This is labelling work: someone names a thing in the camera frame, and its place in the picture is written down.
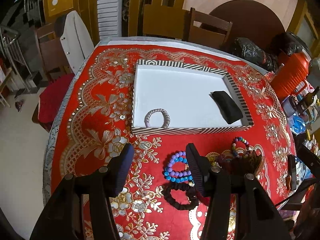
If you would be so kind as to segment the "dark wooden chair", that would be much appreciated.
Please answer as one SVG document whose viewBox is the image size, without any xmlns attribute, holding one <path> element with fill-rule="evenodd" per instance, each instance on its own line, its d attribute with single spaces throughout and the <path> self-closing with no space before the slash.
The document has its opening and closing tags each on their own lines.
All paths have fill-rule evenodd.
<svg viewBox="0 0 320 240">
<path fill-rule="evenodd" d="M 60 76 L 71 74 L 71 69 L 63 51 L 54 24 L 50 23 L 34 30 L 37 51 L 46 78 L 53 82 Z"/>
</svg>

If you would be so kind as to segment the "black fabric pouch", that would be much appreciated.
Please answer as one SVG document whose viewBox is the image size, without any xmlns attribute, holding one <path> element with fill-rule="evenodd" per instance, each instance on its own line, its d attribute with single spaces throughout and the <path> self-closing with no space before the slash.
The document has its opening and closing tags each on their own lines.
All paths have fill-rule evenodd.
<svg viewBox="0 0 320 240">
<path fill-rule="evenodd" d="M 241 109 L 225 91 L 214 91 L 211 93 L 211 97 L 227 124 L 233 124 L 244 117 Z"/>
</svg>

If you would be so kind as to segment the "white louvered door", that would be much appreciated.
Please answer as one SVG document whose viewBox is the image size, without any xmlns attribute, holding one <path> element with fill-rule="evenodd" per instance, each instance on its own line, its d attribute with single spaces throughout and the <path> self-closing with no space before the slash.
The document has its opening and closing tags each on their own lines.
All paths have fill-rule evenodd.
<svg viewBox="0 0 320 240">
<path fill-rule="evenodd" d="M 98 31 L 101 40 L 120 33 L 119 0 L 97 0 Z"/>
</svg>

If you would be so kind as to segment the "black plastic bag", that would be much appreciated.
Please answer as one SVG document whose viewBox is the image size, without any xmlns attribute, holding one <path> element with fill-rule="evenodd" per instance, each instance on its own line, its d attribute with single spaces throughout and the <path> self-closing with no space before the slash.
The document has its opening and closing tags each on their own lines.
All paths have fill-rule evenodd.
<svg viewBox="0 0 320 240">
<path fill-rule="evenodd" d="M 237 37 L 230 47 L 230 52 L 268 72 L 276 72 L 278 69 L 277 58 L 266 53 L 248 38 Z"/>
</svg>

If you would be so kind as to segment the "metal rack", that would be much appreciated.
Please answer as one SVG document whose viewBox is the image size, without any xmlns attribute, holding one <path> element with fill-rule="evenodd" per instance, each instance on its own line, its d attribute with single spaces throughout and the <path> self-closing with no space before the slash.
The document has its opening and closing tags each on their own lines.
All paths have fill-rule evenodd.
<svg viewBox="0 0 320 240">
<path fill-rule="evenodd" d="M 1 50 L 4 56 L 7 57 L 15 74 L 24 85 L 25 89 L 30 92 L 31 87 L 28 83 L 28 77 L 32 73 L 23 56 L 18 39 L 21 33 L 17 30 L 11 29 L 5 25 L 1 25 Z"/>
</svg>

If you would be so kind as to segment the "round dark wooden table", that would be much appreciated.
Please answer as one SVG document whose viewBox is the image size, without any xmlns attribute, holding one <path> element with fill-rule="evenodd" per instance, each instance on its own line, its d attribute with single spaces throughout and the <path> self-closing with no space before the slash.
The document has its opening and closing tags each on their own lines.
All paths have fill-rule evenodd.
<svg viewBox="0 0 320 240">
<path fill-rule="evenodd" d="M 232 22 L 224 51 L 229 51 L 237 37 L 245 37 L 265 50 L 272 39 L 285 32 L 278 16 L 267 6 L 254 0 L 232 0 L 209 13 Z"/>
</svg>

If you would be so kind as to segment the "white ironing board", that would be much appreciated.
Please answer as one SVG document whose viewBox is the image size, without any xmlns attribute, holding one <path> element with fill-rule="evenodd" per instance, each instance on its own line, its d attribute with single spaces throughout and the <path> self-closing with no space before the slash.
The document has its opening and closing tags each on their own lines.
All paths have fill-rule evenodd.
<svg viewBox="0 0 320 240">
<path fill-rule="evenodd" d="M 65 17 L 60 42 L 69 66 L 76 74 L 93 52 L 94 45 L 84 22 L 75 10 Z"/>
</svg>

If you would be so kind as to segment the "red cushioned chair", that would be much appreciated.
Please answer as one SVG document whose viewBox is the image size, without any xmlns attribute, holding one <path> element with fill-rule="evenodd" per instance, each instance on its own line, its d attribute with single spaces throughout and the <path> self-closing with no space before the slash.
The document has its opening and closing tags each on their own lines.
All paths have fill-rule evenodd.
<svg viewBox="0 0 320 240">
<path fill-rule="evenodd" d="M 46 87 L 39 96 L 39 103 L 31 118 L 33 123 L 50 132 L 73 77 L 73 73 L 63 75 Z"/>
</svg>

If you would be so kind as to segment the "orange plastic container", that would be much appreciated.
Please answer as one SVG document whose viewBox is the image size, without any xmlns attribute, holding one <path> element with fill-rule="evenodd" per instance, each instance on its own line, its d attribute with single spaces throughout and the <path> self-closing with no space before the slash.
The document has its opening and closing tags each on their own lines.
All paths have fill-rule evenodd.
<svg viewBox="0 0 320 240">
<path fill-rule="evenodd" d="M 290 95 L 298 95 L 306 87 L 306 78 L 309 74 L 309 61 L 303 52 L 291 56 L 282 52 L 278 62 L 283 64 L 270 85 L 280 102 Z"/>
</svg>

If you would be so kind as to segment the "red gold floral tablecloth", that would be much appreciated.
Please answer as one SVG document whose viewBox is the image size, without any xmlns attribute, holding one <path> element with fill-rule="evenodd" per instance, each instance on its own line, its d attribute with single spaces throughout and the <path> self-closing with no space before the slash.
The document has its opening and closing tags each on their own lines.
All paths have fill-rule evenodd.
<svg viewBox="0 0 320 240">
<path fill-rule="evenodd" d="M 229 72 L 248 106 L 252 128 L 243 132 L 197 135 L 134 135 L 131 132 L 133 80 L 138 60 L 196 63 Z M 134 146 L 129 176 L 112 211 L 123 239 L 198 239 L 205 207 L 178 211 L 162 196 L 162 166 L 169 153 L 188 142 L 200 154 L 227 153 L 241 136 L 264 156 L 258 180 L 274 203 L 290 195 L 287 156 L 295 145 L 285 113 L 266 75 L 219 53 L 155 44 L 99 45 L 72 80 L 54 120 L 43 168 L 43 197 L 48 200 L 64 175 L 84 176 L 116 157 L 125 143 Z"/>
</svg>

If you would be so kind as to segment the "striped white tray box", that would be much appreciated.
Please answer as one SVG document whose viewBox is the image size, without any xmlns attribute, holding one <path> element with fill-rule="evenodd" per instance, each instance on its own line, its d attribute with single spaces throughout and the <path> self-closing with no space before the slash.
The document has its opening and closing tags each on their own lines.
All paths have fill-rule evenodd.
<svg viewBox="0 0 320 240">
<path fill-rule="evenodd" d="M 227 124 L 211 97 L 225 91 L 243 118 Z M 209 134 L 245 131 L 254 125 L 248 106 L 229 72 L 163 60 L 136 63 L 132 99 L 135 135 Z"/>
</svg>

